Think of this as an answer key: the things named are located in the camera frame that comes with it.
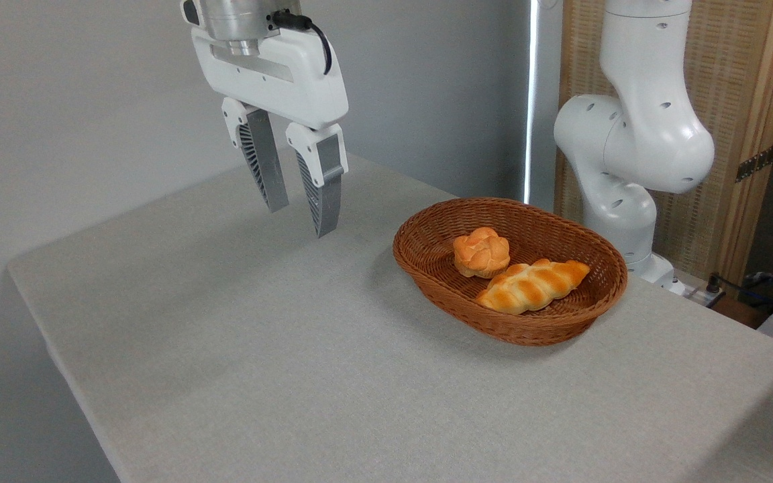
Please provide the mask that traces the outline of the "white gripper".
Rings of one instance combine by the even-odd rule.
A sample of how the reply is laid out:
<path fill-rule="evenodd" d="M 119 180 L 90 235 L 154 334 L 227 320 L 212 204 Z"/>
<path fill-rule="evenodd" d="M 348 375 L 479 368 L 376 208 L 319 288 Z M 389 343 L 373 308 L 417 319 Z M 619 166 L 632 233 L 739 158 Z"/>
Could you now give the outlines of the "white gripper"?
<path fill-rule="evenodd" d="M 257 57 L 233 55 L 199 28 L 191 28 L 191 39 L 209 86 L 227 96 L 221 110 L 228 135 L 268 210 L 276 212 L 289 203 L 269 119 L 275 113 L 294 121 L 285 135 L 297 153 L 316 236 L 334 231 L 340 220 L 342 176 L 348 171 L 344 134 L 333 125 L 349 110 L 337 58 L 324 73 L 320 37 L 295 30 L 280 30 L 262 40 Z"/>

